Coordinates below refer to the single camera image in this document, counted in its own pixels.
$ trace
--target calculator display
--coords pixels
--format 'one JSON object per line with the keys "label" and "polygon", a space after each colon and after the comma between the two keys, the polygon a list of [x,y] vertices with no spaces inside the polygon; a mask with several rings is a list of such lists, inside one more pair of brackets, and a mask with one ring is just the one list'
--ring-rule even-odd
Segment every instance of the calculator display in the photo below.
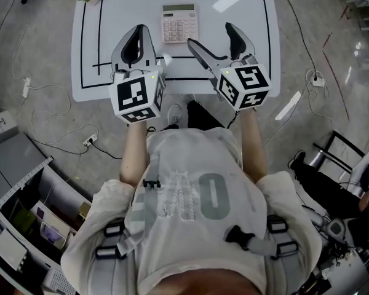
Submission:
{"label": "calculator display", "polygon": [[194,10],[194,4],[176,4],[172,6],[162,6],[162,10],[166,11],[182,11],[182,10]]}

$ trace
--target concrete floor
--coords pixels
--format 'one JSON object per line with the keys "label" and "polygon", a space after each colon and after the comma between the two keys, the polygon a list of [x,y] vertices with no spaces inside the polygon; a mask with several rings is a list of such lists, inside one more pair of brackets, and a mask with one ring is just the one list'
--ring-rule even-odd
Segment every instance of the concrete floor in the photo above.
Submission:
{"label": "concrete floor", "polygon": [[[127,131],[125,123],[115,118],[109,100],[77,103],[72,99],[71,91],[71,33],[76,0],[29,0],[21,5],[20,0],[10,11],[0,32],[0,108],[7,108],[14,115],[20,129],[31,133],[31,112],[42,108],[54,112],[66,110],[66,96],[59,88],[48,87],[32,91],[29,98],[16,115],[22,103],[23,81],[15,80],[11,73],[11,62],[23,30],[29,17],[30,24],[19,47],[14,63],[15,76],[28,76],[33,87],[49,83],[63,86],[71,98],[71,110],[62,117],[46,114],[35,114],[36,134],[40,140],[53,141],[65,132],[84,124],[93,124],[100,130],[97,144],[120,156]],[[313,142],[325,145],[332,130],[343,131],[346,138],[360,149],[369,149],[369,35],[359,30],[358,21],[352,17],[347,19],[341,15],[345,8],[342,0],[291,0],[304,38],[313,56],[315,65],[325,76],[330,90],[326,100],[322,90],[316,90],[318,98],[311,100],[313,110],[325,115],[338,126],[336,128],[328,119],[317,116],[309,108],[307,91],[304,91],[304,76],[312,69],[311,61],[301,41],[300,31],[294,14],[286,0],[275,0],[280,31],[280,53],[282,85],[277,98],[269,98],[261,108],[258,116],[263,139],[270,139],[274,132],[284,124],[292,109],[280,120],[276,116],[288,104],[298,91],[303,93],[299,105],[288,124],[275,135],[266,146],[269,160],[269,172],[275,173],[287,169],[287,162],[299,150],[308,153],[310,161],[317,153]],[[0,23],[12,0],[0,0]],[[324,48],[324,42],[332,33]],[[343,101],[336,85],[332,71],[324,57],[328,57],[341,86],[349,113],[349,121]],[[166,96],[163,100],[163,111],[179,98]],[[233,111],[226,103],[219,103],[212,95],[197,96],[197,99],[223,124],[228,124]],[[164,116],[149,123],[157,129],[167,125]],[[239,121],[231,130],[239,138]],[[94,130],[85,128],[63,138],[55,146],[77,152],[82,142]],[[52,155],[55,166],[65,176],[77,176],[70,183],[83,194],[91,197],[100,190],[104,181],[117,178],[120,161],[91,148],[82,155],[77,172],[77,155],[71,155],[47,146],[39,146],[41,150]],[[342,149],[339,156],[350,158],[349,151]],[[330,175],[338,176],[339,172],[331,165],[326,165]],[[296,183],[298,192],[307,201],[310,199]]]}

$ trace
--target black shoe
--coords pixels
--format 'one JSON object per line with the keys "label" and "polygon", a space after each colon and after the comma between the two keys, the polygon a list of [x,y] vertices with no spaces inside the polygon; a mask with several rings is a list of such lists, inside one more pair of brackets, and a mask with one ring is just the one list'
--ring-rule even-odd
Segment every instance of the black shoe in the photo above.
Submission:
{"label": "black shoe", "polygon": [[291,170],[295,170],[299,164],[303,164],[303,160],[306,157],[306,152],[300,150],[298,153],[295,154],[294,158],[288,162],[288,168]]}

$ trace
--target wire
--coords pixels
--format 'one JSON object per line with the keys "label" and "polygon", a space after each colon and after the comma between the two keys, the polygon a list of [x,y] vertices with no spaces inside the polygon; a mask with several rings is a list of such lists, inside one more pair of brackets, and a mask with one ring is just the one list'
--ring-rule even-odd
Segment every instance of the wire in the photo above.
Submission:
{"label": "wire", "polygon": [[300,33],[301,33],[301,37],[302,37],[303,44],[304,44],[304,46],[305,46],[305,48],[306,48],[306,51],[308,52],[307,54],[309,55],[310,60],[312,61],[313,68],[314,68],[314,70],[316,71],[317,69],[315,68],[315,64],[314,64],[313,58],[312,58],[312,56],[311,56],[311,54],[310,54],[310,52],[309,52],[308,46],[306,45],[306,43],[305,43],[305,39],[304,39],[304,37],[303,37],[302,27],[301,27],[300,21],[298,20],[298,17],[296,16],[296,13],[295,13],[295,10],[294,10],[293,5],[291,4],[291,1],[290,1],[290,0],[287,0],[287,2],[288,2],[288,4],[290,5],[291,10],[292,10],[292,11],[293,11],[293,13],[294,13],[294,16],[295,16],[296,22],[298,23],[298,26],[299,26],[299,28],[300,28]]}
{"label": "wire", "polygon": [[27,28],[29,27],[30,19],[31,19],[31,17],[29,17],[29,20],[27,21],[26,28],[25,28],[25,30],[23,31],[22,37],[20,38],[19,43],[18,43],[18,46],[17,46],[17,49],[16,49],[16,51],[15,51],[15,53],[14,53],[14,57],[12,58],[12,63],[11,63],[11,72],[12,72],[12,77],[13,77],[15,80],[25,79],[25,77],[24,77],[24,76],[15,77],[15,74],[14,74],[14,61],[15,61],[15,57],[17,56],[19,46],[20,46],[20,44],[22,43],[23,38],[25,37],[25,33],[26,33],[26,31],[27,31]]}
{"label": "wire", "polygon": [[297,193],[297,192],[296,192],[296,194],[297,194],[297,195],[298,195],[298,197],[301,199],[301,201],[303,202],[304,206],[305,206],[306,208],[308,208],[308,206],[306,205],[305,201],[304,201],[304,200],[302,200],[302,198],[301,198],[300,194],[299,194],[299,193]]}
{"label": "wire", "polygon": [[[63,152],[69,153],[69,154],[79,155],[79,153],[75,153],[75,152],[67,151],[67,150],[61,149],[60,147],[57,147],[57,146],[53,146],[53,145],[50,145],[50,144],[42,143],[42,142],[37,141],[36,139],[30,138],[30,137],[29,137],[29,139],[30,139],[30,140],[32,140],[32,141],[34,141],[34,142],[37,142],[37,143],[39,143],[39,144],[46,145],[46,146],[48,146],[48,147],[50,147],[50,148],[53,148],[53,149],[58,149],[58,150],[61,150],[61,151],[63,151]],[[89,147],[87,147],[87,150],[86,150],[86,151],[81,152],[81,155],[85,154],[88,150],[89,150]]]}
{"label": "wire", "polygon": [[100,132],[99,132],[99,130],[98,130],[98,128],[97,128],[96,126],[94,126],[94,125],[90,125],[90,124],[85,124],[85,125],[83,125],[83,126],[81,126],[81,127],[79,127],[79,128],[76,128],[76,129],[74,129],[74,130],[71,130],[71,131],[69,131],[69,132],[66,132],[64,135],[62,135],[61,137],[59,137],[59,139],[57,139],[57,140],[55,140],[55,141],[53,141],[53,142],[41,141],[40,139],[38,139],[38,138],[37,138],[37,136],[36,136],[36,132],[35,132],[35,130],[34,130],[34,124],[33,124],[33,116],[34,116],[34,113],[35,113],[36,111],[41,111],[41,112],[44,112],[44,113],[49,114],[49,115],[64,116],[64,115],[66,115],[66,114],[70,111],[70,109],[71,109],[71,101],[70,101],[70,99],[69,99],[69,95],[68,95],[67,91],[65,90],[65,88],[64,88],[64,87],[62,87],[62,86],[60,86],[60,85],[57,85],[57,84],[47,84],[47,85],[44,85],[44,86],[42,86],[42,87],[30,87],[30,90],[40,90],[40,89],[44,89],[44,88],[46,88],[46,87],[48,87],[48,86],[58,87],[58,88],[62,89],[62,90],[66,93],[67,100],[68,100],[68,108],[67,108],[67,110],[66,110],[65,112],[50,112],[50,111],[46,111],[46,110],[43,110],[43,109],[39,109],[39,108],[37,108],[37,109],[35,109],[35,110],[31,113],[31,131],[33,132],[34,138],[36,139],[36,141],[37,141],[37,142],[40,142],[41,144],[55,144],[55,143],[58,143],[61,139],[63,139],[66,135],[69,135],[69,134],[70,134],[70,133],[72,133],[72,132],[75,132],[75,131],[81,130],[81,129],[85,128],[85,127],[93,127],[94,129],[96,129],[97,136],[99,135],[99,133],[100,133]]}
{"label": "wire", "polygon": [[[306,75],[305,75],[305,80],[306,80],[306,84],[309,85],[312,81],[312,79],[317,76],[319,79],[324,79],[324,76],[322,75],[322,73],[320,71],[316,71],[316,70],[309,70]],[[324,84],[324,86],[322,87],[324,89],[324,98],[326,100],[330,99],[330,89],[328,88],[328,86],[326,84]],[[315,90],[309,90],[309,87],[307,88],[307,92],[309,93],[309,97],[312,100],[316,100],[317,99],[317,92]]]}
{"label": "wire", "polygon": [[2,20],[2,22],[1,22],[1,24],[0,24],[0,31],[1,31],[1,27],[2,27],[2,25],[4,24],[4,22],[5,22],[6,18],[7,18],[8,13],[10,13],[10,11],[11,11],[11,9],[12,9],[12,6],[14,5],[14,2],[15,2],[15,0],[12,0],[12,3],[11,3],[10,8],[8,9],[8,11],[7,11],[7,13],[6,13],[6,16],[3,18],[3,20]]}
{"label": "wire", "polygon": [[345,181],[345,182],[343,182],[343,183],[339,183],[339,184],[353,184],[353,185],[358,186],[358,187],[360,187],[360,186],[361,186],[360,184],[353,183],[352,181]]}
{"label": "wire", "polygon": [[153,126],[150,126],[149,128],[146,129],[146,135],[148,135],[151,132],[156,132],[156,128],[154,128]]}
{"label": "wire", "polygon": [[[85,154],[88,150],[89,150],[89,147],[87,148],[87,150],[85,151],[85,152],[83,152],[83,153],[81,153],[80,152],[80,150],[79,150],[79,148],[78,147],[76,147],[77,149],[78,149],[78,152],[79,152],[79,157],[78,157],[78,161],[76,162],[76,166],[75,166],[75,172],[74,172],[74,177],[76,177],[76,173],[78,172],[78,165],[79,165],[79,161],[81,160],[81,155],[82,154]],[[48,194],[47,194],[47,197],[45,198],[45,200],[44,200],[44,205],[45,205],[45,203],[46,203],[46,201],[48,200],[48,197],[49,197],[49,194],[50,194],[50,191],[52,190],[52,186],[50,187],[50,189],[49,189],[49,191],[48,191]]]}
{"label": "wire", "polygon": [[96,144],[94,144],[94,142],[93,141],[91,141],[90,142],[91,144],[92,144],[92,146],[94,146],[96,149],[98,149],[99,151],[101,151],[102,153],[105,153],[105,154],[107,154],[107,155],[109,155],[110,157],[112,157],[113,159],[116,159],[116,160],[121,160],[122,159],[122,157],[115,157],[115,156],[113,156],[113,155],[111,155],[110,153],[108,153],[108,152],[106,152],[106,151],[104,151],[104,150],[101,150]]}
{"label": "wire", "polygon": [[234,118],[232,118],[232,120],[229,122],[229,124],[228,124],[228,126],[227,126],[227,129],[229,129],[230,128],[230,126],[235,122],[235,120],[236,120],[236,117],[238,116],[238,114],[240,113],[240,111],[236,111],[235,112],[235,116],[234,116]]}

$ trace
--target table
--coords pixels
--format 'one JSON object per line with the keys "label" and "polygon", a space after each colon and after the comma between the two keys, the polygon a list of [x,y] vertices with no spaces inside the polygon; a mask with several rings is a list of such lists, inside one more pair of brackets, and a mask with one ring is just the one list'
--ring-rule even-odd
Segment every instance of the table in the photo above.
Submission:
{"label": "table", "polygon": [[201,67],[186,44],[162,42],[160,18],[166,4],[196,5],[199,42],[217,56],[229,55],[225,23],[238,26],[254,43],[256,59],[270,75],[271,96],[279,94],[280,45],[274,0],[101,0],[95,6],[76,3],[71,46],[76,101],[109,98],[112,51],[137,24],[149,28],[166,74],[166,93],[215,94],[208,81],[212,74]]}

